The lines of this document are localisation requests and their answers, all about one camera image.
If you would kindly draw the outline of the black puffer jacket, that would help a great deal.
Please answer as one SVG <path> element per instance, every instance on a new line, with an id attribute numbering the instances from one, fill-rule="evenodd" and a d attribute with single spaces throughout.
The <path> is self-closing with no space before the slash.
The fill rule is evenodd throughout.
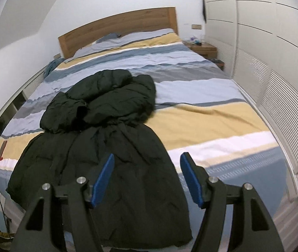
<path id="1" fill-rule="evenodd" d="M 189 210 L 175 167 L 146 125 L 155 109 L 149 75 L 104 70 L 58 93 L 43 130 L 21 154 L 8 183 L 27 209 L 44 184 L 91 177 L 109 155 L 115 167 L 102 202 L 91 211 L 101 243 L 133 249 L 183 246 L 192 239 Z"/>

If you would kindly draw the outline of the red grey flat tool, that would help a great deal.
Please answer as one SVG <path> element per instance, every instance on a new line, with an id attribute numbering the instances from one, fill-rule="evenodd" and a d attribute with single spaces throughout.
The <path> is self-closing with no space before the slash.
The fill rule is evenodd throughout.
<path id="1" fill-rule="evenodd" d="M 0 147 L 0 161 L 3 159 L 3 153 L 4 153 L 5 147 L 7 145 L 7 142 L 8 142 L 7 140 L 4 140 Z"/>

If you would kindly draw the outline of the white low shelf unit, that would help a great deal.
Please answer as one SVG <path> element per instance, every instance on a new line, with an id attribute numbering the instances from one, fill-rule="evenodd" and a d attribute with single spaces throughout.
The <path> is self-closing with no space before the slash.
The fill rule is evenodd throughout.
<path id="1" fill-rule="evenodd" d="M 6 126 L 36 88 L 43 82 L 43 73 L 46 67 L 39 70 L 30 78 L 0 109 L 0 137 Z"/>

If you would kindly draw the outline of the striped bed duvet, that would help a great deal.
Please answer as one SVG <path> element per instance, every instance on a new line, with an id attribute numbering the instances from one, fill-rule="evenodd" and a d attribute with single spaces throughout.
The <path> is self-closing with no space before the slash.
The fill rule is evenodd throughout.
<path id="1" fill-rule="evenodd" d="M 215 64 L 187 48 L 176 33 L 65 60 L 57 66 L 2 133 L 1 141 L 8 142 L 0 161 L 0 192 L 8 201 L 13 201 L 7 192 L 11 174 L 29 142 L 43 133 L 39 124 L 49 103 L 58 93 L 104 70 L 149 75 L 155 84 L 155 109 L 146 125 L 159 137 L 175 167 L 192 231 L 187 244 L 156 250 L 182 247 L 193 251 L 205 213 L 193 202 L 182 174 L 180 156 L 185 152 L 225 184 L 250 183 L 272 217 L 285 185 L 282 150 L 237 85 Z M 62 206 L 61 213 L 64 230 L 72 233 L 69 207 Z"/>

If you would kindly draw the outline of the teal cloth beside bed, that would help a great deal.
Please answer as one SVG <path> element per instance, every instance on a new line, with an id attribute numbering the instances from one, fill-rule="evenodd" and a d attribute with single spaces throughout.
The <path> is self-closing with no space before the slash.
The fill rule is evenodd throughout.
<path id="1" fill-rule="evenodd" d="M 57 58 L 52 60 L 43 71 L 43 78 L 45 79 L 53 70 L 57 68 L 62 62 L 64 62 L 64 58 Z"/>

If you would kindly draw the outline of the grey-blue pillow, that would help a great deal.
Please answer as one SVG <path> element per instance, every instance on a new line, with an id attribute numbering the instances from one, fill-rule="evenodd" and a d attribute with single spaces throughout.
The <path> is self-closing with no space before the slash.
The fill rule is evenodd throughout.
<path id="1" fill-rule="evenodd" d="M 116 47 L 122 47 L 130 43 L 138 42 L 141 40 L 153 39 L 169 33 L 174 33 L 172 29 L 160 29 L 156 31 L 142 31 L 136 33 L 130 33 L 122 37 L 117 37 L 116 33 L 111 33 L 102 37 L 93 43 L 88 44 L 85 47 L 80 48 L 73 57 L 67 61 L 82 58 L 86 55 L 95 54 L 98 52 L 110 50 Z"/>

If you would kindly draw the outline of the wooden nightstand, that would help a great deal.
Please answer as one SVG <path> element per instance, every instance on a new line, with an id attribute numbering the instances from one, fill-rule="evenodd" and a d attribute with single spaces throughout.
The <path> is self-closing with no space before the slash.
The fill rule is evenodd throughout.
<path id="1" fill-rule="evenodd" d="M 188 43 L 186 46 L 189 47 L 193 52 L 216 64 L 217 67 L 219 67 L 222 71 L 224 70 L 225 63 L 217 58 L 217 47 L 209 43 L 202 43 L 200 45 Z"/>

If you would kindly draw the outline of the white wardrobe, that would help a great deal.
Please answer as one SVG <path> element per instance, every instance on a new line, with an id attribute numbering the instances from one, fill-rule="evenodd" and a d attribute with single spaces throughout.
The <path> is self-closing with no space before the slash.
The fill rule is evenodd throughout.
<path id="1" fill-rule="evenodd" d="M 298 0 L 205 0 L 208 41 L 268 118 L 298 173 Z"/>

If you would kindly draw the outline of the wooden headboard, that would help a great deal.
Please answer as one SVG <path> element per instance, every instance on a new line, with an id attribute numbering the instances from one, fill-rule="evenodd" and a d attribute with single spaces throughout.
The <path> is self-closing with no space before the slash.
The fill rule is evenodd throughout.
<path id="1" fill-rule="evenodd" d="M 61 35 L 58 41 L 63 57 L 68 59 L 80 48 L 110 33 L 119 33 L 123 36 L 167 28 L 173 29 L 178 34 L 175 7 L 135 10 L 98 19 Z"/>

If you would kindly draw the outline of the wall switch plate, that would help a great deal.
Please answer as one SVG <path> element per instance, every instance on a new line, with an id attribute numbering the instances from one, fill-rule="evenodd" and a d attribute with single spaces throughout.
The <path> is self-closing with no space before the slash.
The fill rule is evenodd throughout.
<path id="1" fill-rule="evenodd" d="M 196 24 L 192 24 L 191 25 L 192 30 L 201 30 L 202 29 L 202 25 L 196 25 Z"/>

